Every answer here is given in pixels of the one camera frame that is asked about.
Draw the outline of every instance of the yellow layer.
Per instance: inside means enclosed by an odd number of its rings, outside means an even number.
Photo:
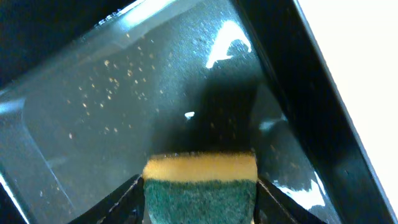
[[[207,180],[257,181],[257,165],[250,154],[203,154],[200,156],[168,157],[148,161],[144,179],[174,182]]]

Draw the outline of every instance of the yellow strip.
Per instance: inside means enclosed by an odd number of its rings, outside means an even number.
[[[257,165],[250,154],[203,154],[192,157],[168,157],[148,161],[144,179],[174,182],[207,180],[257,181]]]

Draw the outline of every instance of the white surface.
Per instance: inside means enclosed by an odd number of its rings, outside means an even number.
[[[397,213],[398,1],[298,1]]]

